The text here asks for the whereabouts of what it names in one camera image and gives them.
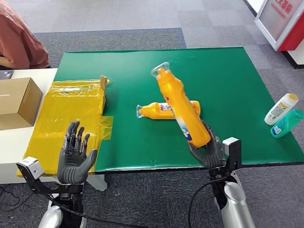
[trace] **floor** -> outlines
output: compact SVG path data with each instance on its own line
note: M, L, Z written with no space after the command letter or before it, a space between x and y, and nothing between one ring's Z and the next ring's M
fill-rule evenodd
M293 69L275 52L242 0L7 1L47 47L53 67L65 51L244 46L275 101L293 92L300 99L296 106L304 110L304 70ZM302 121L293 131L302 150L303 128ZM257 228L302 227L303 166L247 168L238 174ZM106 175L105 192L86 185L84 211L149 227L186 227L190 196L207 176L206 171ZM31 194L25 184L6 189L21 201ZM14 201L0 193L0 202ZM37 227L46 205L46 199L32 196L19 209L1 213L0 227ZM210 187L198 194L193 209L194 227L223 227ZM88 226L107 227L91 221Z

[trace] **bottle label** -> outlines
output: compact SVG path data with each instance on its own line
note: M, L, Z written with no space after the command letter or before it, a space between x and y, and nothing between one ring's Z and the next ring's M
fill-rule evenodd
M172 111L172 107L167 103L160 103L161 111Z
M278 134L278 133L283 131L285 128L285 122L286 122L285 119L286 118L284 117L284 118L280 120L279 122L278 122L275 126L274 126L272 128L272 133L274 135L276 135L276 134Z
M191 141L192 137L191 137L190 133L189 133L188 128L185 125L185 123L180 118L176 118L177 123L180 125L181 131L183 133L183 136L186 137L186 140Z
M287 107L283 102L280 102L277 107L273 109L268 117L272 120L275 120L278 118L279 115L282 114L284 111L285 111Z

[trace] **white table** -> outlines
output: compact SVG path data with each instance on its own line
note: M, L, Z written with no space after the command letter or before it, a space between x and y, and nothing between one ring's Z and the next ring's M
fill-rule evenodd
M30 77L33 79L43 93L41 106L57 71L57 68L15 70L12 78ZM24 178L16 175L17 171L16 163L23 158L33 130L34 126L0 131L0 184L25 182ZM40 180L57 181L56 177L41 177ZM104 175L89 175L87 181L97 190L107 188Z

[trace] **teal bottle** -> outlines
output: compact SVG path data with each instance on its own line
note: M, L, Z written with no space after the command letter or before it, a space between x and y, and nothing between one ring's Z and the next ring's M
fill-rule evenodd
M275 138L280 138L295 127L304 118L304 112L299 109L293 109L282 119L275 123L270 132Z

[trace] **robotic thumb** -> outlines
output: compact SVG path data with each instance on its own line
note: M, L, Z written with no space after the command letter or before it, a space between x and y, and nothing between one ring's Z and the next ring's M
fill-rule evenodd
M77 167L76 172L88 174L88 172L95 163L97 157L97 150L90 151L90 153L88 153L88 155L87 156L87 159L85 159L79 167Z
M66 167L63 183L81 184L86 181L88 172L95 163L97 157L97 150L91 150L80 166Z

